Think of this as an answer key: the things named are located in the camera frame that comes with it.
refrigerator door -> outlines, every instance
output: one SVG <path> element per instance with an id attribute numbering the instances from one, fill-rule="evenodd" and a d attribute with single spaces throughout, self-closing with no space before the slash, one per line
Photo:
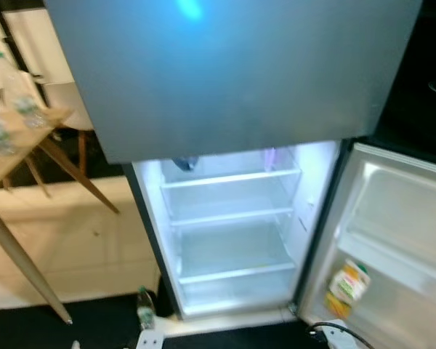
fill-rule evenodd
<path id="1" fill-rule="evenodd" d="M 336 318 L 324 297 L 347 258 L 371 277 L 348 327 L 376 349 L 436 349 L 436 165 L 355 145 L 304 285 L 305 321 Z"/>
<path id="2" fill-rule="evenodd" d="M 107 160 L 368 135 L 419 0 L 47 0 Z"/>

crisper drawer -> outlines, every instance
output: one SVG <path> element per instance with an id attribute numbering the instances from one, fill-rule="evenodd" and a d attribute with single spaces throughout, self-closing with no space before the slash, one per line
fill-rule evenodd
<path id="1" fill-rule="evenodd" d="M 188 316 L 236 308 L 280 305 L 291 299 L 292 270 L 182 285 Z"/>

black refrigerator side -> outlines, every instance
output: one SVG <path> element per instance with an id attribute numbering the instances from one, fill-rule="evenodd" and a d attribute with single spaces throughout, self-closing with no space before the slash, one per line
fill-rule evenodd
<path id="1" fill-rule="evenodd" d="M 169 279 L 168 273 L 166 272 L 166 264 L 162 257 L 160 245 L 156 238 L 155 231 L 153 230 L 152 220 L 150 219 L 147 204 L 145 203 L 142 191 L 140 189 L 139 180 L 137 179 L 136 173 L 134 171 L 134 165 L 123 164 L 123 171 L 126 179 L 128 180 L 129 187 L 131 187 L 132 195 L 134 196 L 134 200 L 136 201 L 137 209 L 139 210 L 140 217 L 142 219 L 142 222 L 144 223 L 145 232 L 147 233 L 150 245 L 152 246 L 153 254 L 157 261 L 158 267 L 160 268 L 161 282 L 164 283 L 166 295 L 169 298 L 168 300 L 159 301 L 166 303 L 169 302 L 177 316 L 179 318 L 182 318 L 182 312 L 180 311 L 179 303 L 177 302 L 177 298 L 174 294 L 171 280 Z"/>

refrigerator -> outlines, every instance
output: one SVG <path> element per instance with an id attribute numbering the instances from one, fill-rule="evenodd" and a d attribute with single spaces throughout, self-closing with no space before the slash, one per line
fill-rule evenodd
<path id="1" fill-rule="evenodd" d="M 124 169 L 180 317 L 287 305 L 332 320 L 349 259 L 371 285 L 348 327 L 375 348 L 436 348 L 436 164 L 350 140 Z"/>
<path id="2" fill-rule="evenodd" d="M 46 5 L 180 318 L 331 320 L 324 295 L 350 259 L 371 285 L 348 327 L 436 349 L 436 164 L 359 138 L 420 1 Z"/>

green bottle cap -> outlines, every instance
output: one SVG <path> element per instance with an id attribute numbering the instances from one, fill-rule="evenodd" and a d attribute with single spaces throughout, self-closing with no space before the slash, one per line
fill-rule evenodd
<path id="1" fill-rule="evenodd" d="M 368 275 L 368 271 L 366 271 L 366 268 L 363 264 L 357 263 L 358 268 L 363 271 L 366 275 Z"/>

